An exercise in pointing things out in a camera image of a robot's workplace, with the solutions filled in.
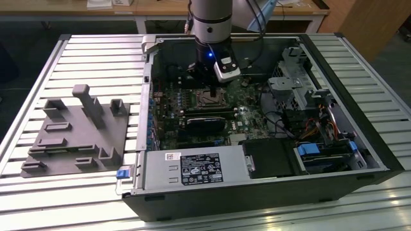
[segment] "floor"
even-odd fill
[[[148,33],[181,33],[184,23],[147,22]],[[133,34],[133,22],[53,22],[44,30],[38,22],[0,22],[0,43],[20,69],[20,76],[0,84],[0,140],[34,83],[61,34]],[[395,35],[371,63],[405,103],[411,106],[411,43]]]

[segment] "table leg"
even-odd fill
[[[147,34],[145,16],[136,16],[136,25],[139,34]]]
[[[307,30],[305,30],[307,34],[312,34],[312,33],[317,32],[320,25],[321,25],[321,22],[323,22],[323,19],[324,19],[323,15],[312,17],[312,21],[309,22],[309,25],[308,25]]]

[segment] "gray block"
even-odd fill
[[[88,85],[73,87],[83,106],[48,100],[48,117],[21,166],[21,177],[112,171],[121,166],[129,104],[115,99],[100,105],[88,90]]]

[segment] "blue latch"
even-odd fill
[[[116,178],[117,178],[117,180],[128,179],[129,178],[129,169],[119,169]]]
[[[319,147],[315,143],[304,143],[296,148],[296,150],[300,155],[320,153]]]
[[[349,147],[351,147],[352,152],[356,152],[356,150],[359,149],[353,141],[349,141]]]

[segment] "slotted metal surface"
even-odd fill
[[[24,179],[18,177],[26,151],[45,114],[46,98],[71,97],[76,83],[91,86],[100,103],[121,98],[132,104],[124,164],[135,161],[140,84],[144,62],[139,35],[72,36],[58,50],[45,82],[1,160],[0,230],[384,230],[411,225],[411,121],[397,100],[348,45],[332,34],[312,35],[323,56],[347,86],[405,172],[367,186],[337,201],[243,213],[145,223],[116,194],[115,172]],[[320,75],[313,70],[325,88]],[[121,189],[131,188],[125,182]]]

